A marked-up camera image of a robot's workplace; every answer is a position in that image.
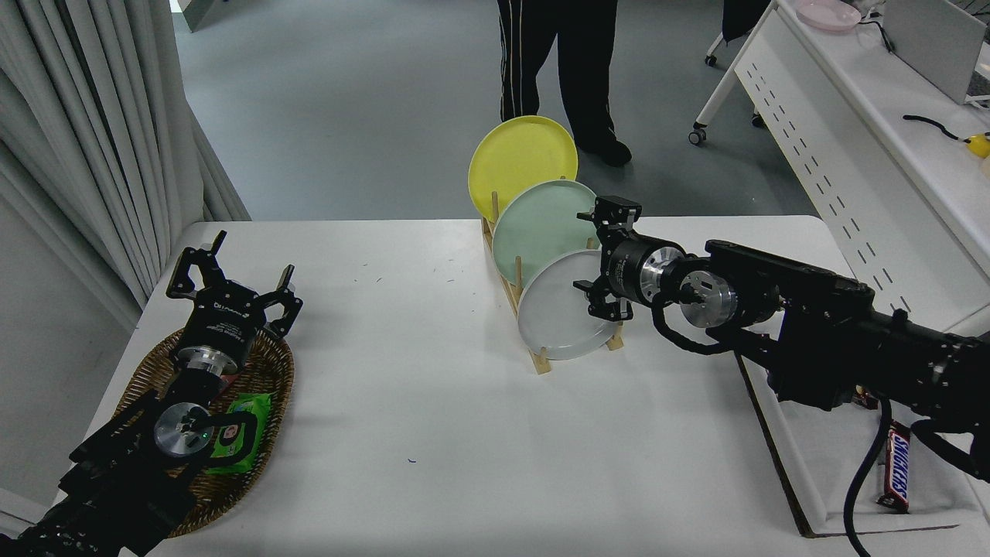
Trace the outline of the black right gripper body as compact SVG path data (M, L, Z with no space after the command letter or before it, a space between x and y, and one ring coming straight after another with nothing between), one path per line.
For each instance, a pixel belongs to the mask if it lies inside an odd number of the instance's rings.
M651 304L643 293L641 272L648 258L658 250L658 239L646 236L615 236L602 241L602 275L616 299Z

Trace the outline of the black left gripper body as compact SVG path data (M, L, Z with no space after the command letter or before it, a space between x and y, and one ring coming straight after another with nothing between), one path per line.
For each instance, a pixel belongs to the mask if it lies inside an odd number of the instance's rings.
M235 364L243 364L268 320L257 298L254 290L236 282L199 290L193 313L179 338L179 349L208 348L224 354Z

